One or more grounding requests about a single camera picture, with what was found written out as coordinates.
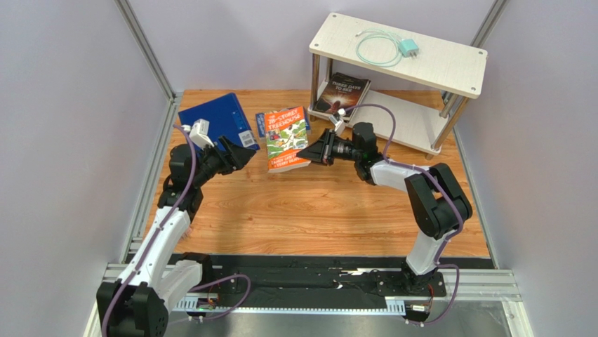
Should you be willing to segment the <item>three days to see book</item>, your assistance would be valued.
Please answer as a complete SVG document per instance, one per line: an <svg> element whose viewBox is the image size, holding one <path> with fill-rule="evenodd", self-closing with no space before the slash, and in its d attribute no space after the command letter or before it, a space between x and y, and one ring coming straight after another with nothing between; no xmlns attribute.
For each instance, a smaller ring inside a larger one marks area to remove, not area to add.
<svg viewBox="0 0 598 337"><path fill-rule="evenodd" d="M343 119L349 122L357 108L349 110L350 107L359 105L367 94L371 85L370 79L352 77L340 72L332 75L325 83L322 93L315 102L312 111L316 115L327 118L328 115L343 109Z"/></svg>

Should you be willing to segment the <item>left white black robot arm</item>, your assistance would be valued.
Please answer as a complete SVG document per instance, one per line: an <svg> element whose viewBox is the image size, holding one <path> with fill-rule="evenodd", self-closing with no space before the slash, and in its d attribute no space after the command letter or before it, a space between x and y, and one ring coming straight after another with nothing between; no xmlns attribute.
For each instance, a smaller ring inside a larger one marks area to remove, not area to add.
<svg viewBox="0 0 598 337"><path fill-rule="evenodd" d="M163 184L148 236L127 267L96 293L102 336L163 336L173 308L200 285L210 269L208 256L191 253L166 271L179 239L203 200L201 188L214 176L245 167L256 154L225 136L197 150L188 140L170 152L170 173Z"/></svg>

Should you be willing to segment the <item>blue treehouse book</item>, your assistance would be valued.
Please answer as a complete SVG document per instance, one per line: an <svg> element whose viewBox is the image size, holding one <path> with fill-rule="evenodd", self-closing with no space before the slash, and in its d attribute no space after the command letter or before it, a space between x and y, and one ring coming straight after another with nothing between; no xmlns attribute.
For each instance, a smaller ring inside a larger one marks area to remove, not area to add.
<svg viewBox="0 0 598 337"><path fill-rule="evenodd" d="M255 115L255 119L256 119L256 123L257 123L257 127L258 127L258 136L260 139L264 140L266 139L266 136L268 136L269 139L274 140L274 139L279 139L281 138L283 135L280 134L277 137L274 136L270 136L269 133L266 130L266 115L267 114L277 114L277 113L283 113L283 112L289 112L291 110L296 110L299 109L303 112L304 118L305 118L305 131L306 134L311 134L311 125L310 125L310 121L309 121L309 116L308 114L305 112L304 107L293 107L293 108L286 108L286 109L282 109L280 111L271 111L271 112L261 112L261 113L257 113Z"/></svg>

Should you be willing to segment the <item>orange 78-storey treehouse book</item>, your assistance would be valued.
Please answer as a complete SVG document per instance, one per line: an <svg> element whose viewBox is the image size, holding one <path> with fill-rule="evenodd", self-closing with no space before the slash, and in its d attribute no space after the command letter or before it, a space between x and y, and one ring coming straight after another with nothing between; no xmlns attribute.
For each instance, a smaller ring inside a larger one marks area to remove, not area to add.
<svg viewBox="0 0 598 337"><path fill-rule="evenodd" d="M269 173L308 166L309 159L298 157L298 153L308 146L304 108L265 113L265 141Z"/></svg>

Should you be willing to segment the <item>blue file folder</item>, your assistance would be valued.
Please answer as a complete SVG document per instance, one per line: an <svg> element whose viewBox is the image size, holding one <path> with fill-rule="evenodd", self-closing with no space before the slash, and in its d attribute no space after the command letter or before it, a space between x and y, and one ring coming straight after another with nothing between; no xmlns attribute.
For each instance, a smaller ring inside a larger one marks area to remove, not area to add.
<svg viewBox="0 0 598 337"><path fill-rule="evenodd" d="M235 93L183 110L178 116L181 124L190 126L199 119L208 121L207 135L221 150L224 147L217 142L220 136L225 136L238 146L260 149Z"/></svg>

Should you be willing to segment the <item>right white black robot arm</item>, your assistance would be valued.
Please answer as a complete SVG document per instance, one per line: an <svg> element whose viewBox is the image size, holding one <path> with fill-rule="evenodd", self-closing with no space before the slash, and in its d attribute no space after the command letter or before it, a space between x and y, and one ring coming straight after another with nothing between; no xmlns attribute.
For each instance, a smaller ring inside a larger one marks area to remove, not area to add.
<svg viewBox="0 0 598 337"><path fill-rule="evenodd" d="M409 166L389 159L379 152L370 123L356 124L350 139L342 139L327 129L297 156L324 166L332 165L335 159L353 161L362 181L408 195L419 228L416 242L401 268L410 282L432 277L446 243L472 215L471 203L447 164Z"/></svg>

